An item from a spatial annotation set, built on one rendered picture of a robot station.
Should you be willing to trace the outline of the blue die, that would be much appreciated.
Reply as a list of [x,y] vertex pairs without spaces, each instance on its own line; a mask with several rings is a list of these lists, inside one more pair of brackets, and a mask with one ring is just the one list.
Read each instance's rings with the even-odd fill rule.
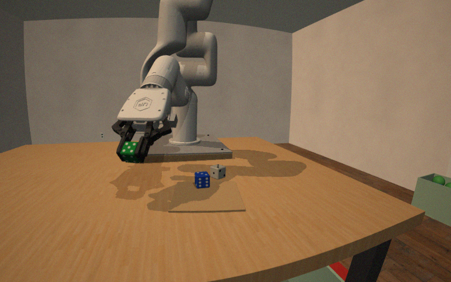
[[196,188],[208,188],[210,187],[210,175],[207,172],[195,172],[195,185]]

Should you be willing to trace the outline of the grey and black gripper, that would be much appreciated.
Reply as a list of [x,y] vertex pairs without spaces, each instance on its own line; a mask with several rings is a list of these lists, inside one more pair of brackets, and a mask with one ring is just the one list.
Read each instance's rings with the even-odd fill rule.
[[121,161],[125,162],[120,154],[124,143],[131,142],[135,133],[144,134],[134,153],[143,163],[150,146],[172,132],[169,124],[171,104],[171,92],[158,83],[145,83],[130,95],[117,116],[118,121],[112,125],[113,131],[121,136],[116,150]]

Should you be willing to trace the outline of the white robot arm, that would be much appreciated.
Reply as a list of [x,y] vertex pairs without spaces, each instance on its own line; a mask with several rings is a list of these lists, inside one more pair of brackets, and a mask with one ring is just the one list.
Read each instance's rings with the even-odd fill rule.
[[[217,80],[217,39],[213,33],[197,32],[197,21],[206,20],[213,0],[160,0],[157,45],[147,56],[140,87],[158,83],[171,92],[173,113],[169,143],[197,145],[197,95],[192,86],[213,86]],[[205,62],[178,62],[181,58],[204,58]],[[174,87],[174,88],[173,88]]]

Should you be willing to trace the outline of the tan flat mat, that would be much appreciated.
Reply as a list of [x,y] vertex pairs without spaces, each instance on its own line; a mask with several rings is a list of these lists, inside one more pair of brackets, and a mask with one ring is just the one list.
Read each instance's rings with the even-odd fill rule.
[[208,188],[196,188],[195,182],[177,182],[169,213],[245,212],[235,181],[210,182]]

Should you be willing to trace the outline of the green die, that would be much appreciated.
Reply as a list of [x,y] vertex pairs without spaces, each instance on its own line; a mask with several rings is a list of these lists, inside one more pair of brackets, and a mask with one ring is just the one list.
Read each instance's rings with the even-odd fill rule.
[[126,163],[139,163],[136,155],[134,154],[137,148],[138,142],[125,142],[120,152],[122,158]]

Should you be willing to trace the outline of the white die with black pips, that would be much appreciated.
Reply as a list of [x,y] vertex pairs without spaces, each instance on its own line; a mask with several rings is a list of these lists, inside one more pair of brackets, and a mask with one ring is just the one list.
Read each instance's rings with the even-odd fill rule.
[[210,166],[210,177],[215,179],[222,179],[226,176],[226,167],[220,164]]

